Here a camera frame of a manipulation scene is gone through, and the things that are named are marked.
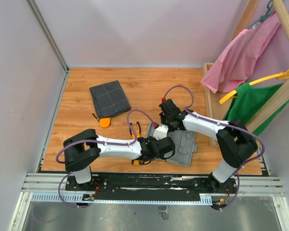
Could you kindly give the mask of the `orange black pliers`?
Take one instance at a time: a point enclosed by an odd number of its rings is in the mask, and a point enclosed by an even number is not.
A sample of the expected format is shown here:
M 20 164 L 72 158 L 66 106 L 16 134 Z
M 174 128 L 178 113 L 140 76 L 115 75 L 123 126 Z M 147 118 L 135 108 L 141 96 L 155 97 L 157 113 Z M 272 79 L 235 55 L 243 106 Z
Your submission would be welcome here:
M 136 127 L 134 127 L 133 123 L 130 122 L 130 135 L 132 139 L 139 138 L 141 136 L 141 125 L 140 122 L 136 122 Z

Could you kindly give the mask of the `grey plastic tool case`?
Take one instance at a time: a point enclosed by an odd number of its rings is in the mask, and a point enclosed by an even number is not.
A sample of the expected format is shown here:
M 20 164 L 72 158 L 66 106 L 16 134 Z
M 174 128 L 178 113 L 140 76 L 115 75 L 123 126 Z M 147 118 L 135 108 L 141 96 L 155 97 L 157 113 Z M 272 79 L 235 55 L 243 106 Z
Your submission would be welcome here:
M 175 144 L 175 154 L 170 157 L 172 152 L 168 152 L 165 157 L 168 163 L 190 167 L 192 162 L 193 153 L 197 151 L 195 144 L 196 133 L 186 130 L 168 130 L 167 136 L 170 137 Z

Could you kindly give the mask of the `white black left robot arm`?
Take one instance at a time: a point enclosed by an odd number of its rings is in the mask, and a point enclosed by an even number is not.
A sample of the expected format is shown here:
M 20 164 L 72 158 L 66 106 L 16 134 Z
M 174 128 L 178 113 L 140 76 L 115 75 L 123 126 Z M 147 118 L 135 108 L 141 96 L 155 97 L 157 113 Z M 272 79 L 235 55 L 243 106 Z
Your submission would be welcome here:
M 93 186 L 90 164 L 98 158 L 121 157 L 129 160 L 151 162 L 166 160 L 175 155 L 175 144 L 170 137 L 156 139 L 139 137 L 133 140 L 110 139 L 87 129 L 63 142 L 65 170 L 72 173 L 82 190 Z

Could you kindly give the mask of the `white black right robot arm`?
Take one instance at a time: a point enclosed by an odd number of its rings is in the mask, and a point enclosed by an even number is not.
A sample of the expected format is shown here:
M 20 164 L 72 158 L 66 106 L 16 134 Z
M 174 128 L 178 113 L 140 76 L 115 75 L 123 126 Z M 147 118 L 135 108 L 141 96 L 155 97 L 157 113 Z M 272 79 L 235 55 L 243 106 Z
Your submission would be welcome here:
M 239 119 L 220 121 L 196 112 L 180 110 L 172 99 L 162 99 L 161 123 L 170 131 L 186 130 L 201 133 L 217 141 L 222 161 L 209 175 L 209 188 L 218 193 L 226 187 L 226 182 L 257 151 L 253 134 Z

